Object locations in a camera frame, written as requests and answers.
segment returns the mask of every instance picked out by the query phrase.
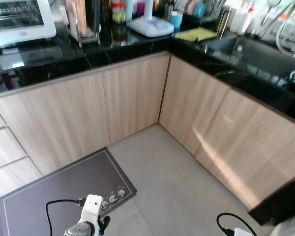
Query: blue cup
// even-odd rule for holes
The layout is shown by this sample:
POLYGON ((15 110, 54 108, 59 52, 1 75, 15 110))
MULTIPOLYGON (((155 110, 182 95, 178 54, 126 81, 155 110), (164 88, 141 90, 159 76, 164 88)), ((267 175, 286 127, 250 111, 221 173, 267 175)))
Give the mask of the blue cup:
POLYGON ((182 21, 182 13, 180 11, 172 11, 171 23, 174 25, 175 29, 180 27, 182 21))

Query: white toaster oven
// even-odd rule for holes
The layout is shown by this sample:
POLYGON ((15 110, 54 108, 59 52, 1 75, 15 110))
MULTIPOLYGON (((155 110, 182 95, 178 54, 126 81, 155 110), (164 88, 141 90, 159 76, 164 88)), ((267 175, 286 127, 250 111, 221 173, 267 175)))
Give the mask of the white toaster oven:
POLYGON ((0 46, 55 35, 48 0, 0 0, 0 46))

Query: gray tile floor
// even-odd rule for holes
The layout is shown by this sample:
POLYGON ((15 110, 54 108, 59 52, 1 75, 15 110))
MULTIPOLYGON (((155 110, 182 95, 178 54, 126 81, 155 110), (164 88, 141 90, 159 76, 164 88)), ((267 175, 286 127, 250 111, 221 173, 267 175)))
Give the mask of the gray tile floor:
MULTIPOLYGON (((221 236, 216 216, 235 213, 258 236, 268 232, 246 208, 159 124, 108 147, 138 189, 111 212, 105 236, 221 236)), ((228 216, 228 228, 245 226, 228 216)))

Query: yellow cloth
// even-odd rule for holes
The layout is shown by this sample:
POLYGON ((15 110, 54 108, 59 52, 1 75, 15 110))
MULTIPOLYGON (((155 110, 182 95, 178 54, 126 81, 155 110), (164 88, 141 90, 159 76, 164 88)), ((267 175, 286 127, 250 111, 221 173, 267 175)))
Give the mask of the yellow cloth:
POLYGON ((217 36, 217 33, 200 27, 177 33, 175 37, 193 42, 196 39, 198 39, 198 41, 201 41, 215 36, 217 36))

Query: countertop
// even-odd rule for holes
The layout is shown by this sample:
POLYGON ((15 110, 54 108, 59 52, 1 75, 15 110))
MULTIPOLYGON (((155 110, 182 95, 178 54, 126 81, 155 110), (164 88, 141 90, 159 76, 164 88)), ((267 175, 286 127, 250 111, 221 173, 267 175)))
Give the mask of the countertop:
MULTIPOLYGON (((212 24, 202 25, 212 29, 212 24)), ((272 82, 251 75, 213 57, 204 51, 203 42, 188 42, 172 35, 147 38, 126 26, 106 26, 100 33, 100 44, 79 48, 69 37, 62 23, 56 23, 57 35, 49 41, 35 41, 0 49, 0 94, 18 88, 54 80, 64 76, 94 70, 99 67, 161 51, 173 55, 205 71, 233 89, 250 96, 295 122, 295 88, 286 83, 272 82)), ((190 29, 182 27, 180 31, 190 29)), ((234 37, 226 32, 225 37, 234 37)))

